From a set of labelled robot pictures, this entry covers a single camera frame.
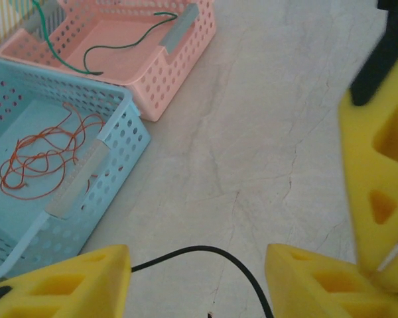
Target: marble floor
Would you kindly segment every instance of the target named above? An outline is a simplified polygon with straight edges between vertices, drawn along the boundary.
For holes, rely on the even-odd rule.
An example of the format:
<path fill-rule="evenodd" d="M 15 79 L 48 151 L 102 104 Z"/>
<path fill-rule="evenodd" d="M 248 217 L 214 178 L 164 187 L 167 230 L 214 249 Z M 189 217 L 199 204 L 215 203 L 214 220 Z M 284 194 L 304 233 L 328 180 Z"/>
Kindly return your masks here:
<path fill-rule="evenodd" d="M 338 102 L 385 26 L 369 0 L 216 0 L 218 31 L 85 251 L 133 265 L 210 244 L 268 295 L 269 243 L 354 261 Z M 241 272 L 198 252 L 133 274 L 126 317 L 263 317 Z"/>

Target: black cable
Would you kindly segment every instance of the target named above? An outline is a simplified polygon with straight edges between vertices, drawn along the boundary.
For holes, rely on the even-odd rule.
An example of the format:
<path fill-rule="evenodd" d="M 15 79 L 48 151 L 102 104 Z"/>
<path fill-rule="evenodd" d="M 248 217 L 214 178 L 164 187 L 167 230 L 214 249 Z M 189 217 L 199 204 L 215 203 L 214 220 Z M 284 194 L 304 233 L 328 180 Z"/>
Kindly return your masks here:
<path fill-rule="evenodd" d="M 259 298 L 259 302 L 261 303 L 261 306 L 263 307 L 264 314 L 266 318 L 274 318 L 273 313 L 271 312 L 270 305 L 268 304 L 267 298 L 265 297 L 265 294 L 263 290 L 261 289 L 261 286 L 258 284 L 258 281 L 253 277 L 252 273 L 247 269 L 245 265 L 243 265 L 240 260 L 238 260 L 236 257 L 231 255 L 230 253 L 226 252 L 225 250 L 222 250 L 221 248 L 213 247 L 213 246 L 205 246 L 205 245 L 197 245 L 197 246 L 189 246 L 185 248 L 181 248 L 180 250 L 175 250 L 174 252 L 168 253 L 164 256 L 158 257 L 154 260 L 151 260 L 149 262 L 134 266 L 131 268 L 131 272 L 138 272 L 139 270 L 144 270 L 145 268 L 154 266 L 156 264 L 159 264 L 161 262 L 164 262 L 166 260 L 169 260 L 170 258 L 174 258 L 176 256 L 180 256 L 182 254 L 190 253 L 190 252 L 212 252 L 218 255 L 223 256 L 224 258 L 227 258 L 230 262 L 235 264 L 237 268 L 241 270 L 242 273 L 245 274 L 246 278 L 249 280 L 251 283 L 253 289 L 257 293 L 257 296 Z"/>

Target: yellow foam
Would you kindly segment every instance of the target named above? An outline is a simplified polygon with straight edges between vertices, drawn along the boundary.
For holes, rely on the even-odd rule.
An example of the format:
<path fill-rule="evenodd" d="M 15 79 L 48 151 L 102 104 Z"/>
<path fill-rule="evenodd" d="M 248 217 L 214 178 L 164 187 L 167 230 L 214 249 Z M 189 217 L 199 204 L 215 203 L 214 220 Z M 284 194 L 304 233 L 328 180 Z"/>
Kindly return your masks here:
<path fill-rule="evenodd" d="M 0 283 L 0 318 L 121 318 L 131 265 L 114 245 Z"/>
<path fill-rule="evenodd" d="M 339 117 L 358 266 L 398 292 L 398 259 L 377 272 L 398 243 L 398 61 L 367 105 L 347 92 Z"/>
<path fill-rule="evenodd" d="M 398 295 L 375 288 L 353 264 L 270 244 L 265 271 L 276 318 L 398 318 Z"/>

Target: plastic basket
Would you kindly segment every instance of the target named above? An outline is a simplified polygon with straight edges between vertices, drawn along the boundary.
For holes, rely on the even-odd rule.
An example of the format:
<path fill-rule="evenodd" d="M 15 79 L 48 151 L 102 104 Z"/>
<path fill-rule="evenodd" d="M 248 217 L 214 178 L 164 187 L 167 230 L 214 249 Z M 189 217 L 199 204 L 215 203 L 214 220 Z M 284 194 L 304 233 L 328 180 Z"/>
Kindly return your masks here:
<path fill-rule="evenodd" d="M 126 89 L 0 61 L 0 165 L 19 138 L 59 123 L 68 114 L 64 101 L 83 116 L 99 113 L 106 124 L 100 132 L 87 131 L 80 161 L 55 192 L 21 201 L 0 190 L 0 277 L 77 255 L 150 141 Z M 44 143 L 33 153 L 49 149 Z M 51 174 L 24 189 L 44 193 L 56 178 Z"/>
<path fill-rule="evenodd" d="M 212 0 L 59 0 L 59 4 L 66 19 L 50 34 L 50 40 L 67 63 L 82 70 L 89 47 L 133 43 L 163 20 L 153 13 L 179 14 L 134 48 L 96 49 L 88 55 L 89 69 L 104 72 L 88 77 L 130 89 L 142 118 L 150 121 L 162 115 L 216 32 Z M 20 29 L 2 46 L 0 57 L 85 76 L 54 58 L 35 15 L 30 27 Z"/>

